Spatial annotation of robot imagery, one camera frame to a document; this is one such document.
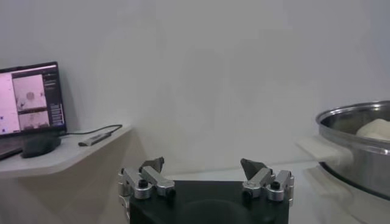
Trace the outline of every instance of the metal bracket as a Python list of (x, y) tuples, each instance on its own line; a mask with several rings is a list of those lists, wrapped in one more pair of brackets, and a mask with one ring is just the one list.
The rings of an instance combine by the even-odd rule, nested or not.
[(142, 167), (141, 176), (156, 187), (158, 195), (167, 198), (175, 196), (175, 182), (164, 178), (151, 166)]
[(270, 201), (283, 201), (285, 195), (292, 206), (294, 196), (294, 176), (290, 171), (282, 170), (275, 180), (266, 186), (267, 198)]
[(257, 172), (252, 179), (243, 182), (243, 196), (246, 200), (257, 198), (261, 195), (261, 189), (270, 183), (274, 175), (272, 170), (268, 168), (262, 168)]

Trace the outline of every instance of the white table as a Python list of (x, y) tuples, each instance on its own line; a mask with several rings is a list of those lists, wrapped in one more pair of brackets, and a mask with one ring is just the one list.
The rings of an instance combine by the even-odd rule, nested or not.
[(123, 128), (114, 132), (109, 138), (91, 147), (79, 147), (78, 142), (98, 133), (62, 137), (61, 145), (46, 155), (28, 159), (24, 159), (20, 155), (15, 155), (0, 161), (0, 178), (30, 177), (63, 171), (129, 131), (131, 131), (131, 126), (123, 126)]

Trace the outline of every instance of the white wall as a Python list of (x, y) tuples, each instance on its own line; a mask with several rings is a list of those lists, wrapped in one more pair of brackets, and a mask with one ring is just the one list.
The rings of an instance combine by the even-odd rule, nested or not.
[(166, 173), (305, 160), (317, 113), (388, 99), (389, 6), (0, 0), (0, 66), (58, 60), (69, 126), (131, 122)]

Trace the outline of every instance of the pot handle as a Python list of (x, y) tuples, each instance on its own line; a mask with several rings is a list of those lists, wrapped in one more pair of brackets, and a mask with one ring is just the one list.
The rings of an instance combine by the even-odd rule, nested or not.
[(337, 166), (345, 166), (352, 163), (352, 152), (340, 145), (316, 135), (301, 139), (297, 145), (318, 162), (332, 163)]

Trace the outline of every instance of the laptop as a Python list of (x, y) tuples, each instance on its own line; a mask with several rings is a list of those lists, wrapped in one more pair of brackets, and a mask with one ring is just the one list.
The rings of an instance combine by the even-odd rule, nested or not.
[(36, 135), (66, 132), (57, 62), (0, 69), (0, 159)]

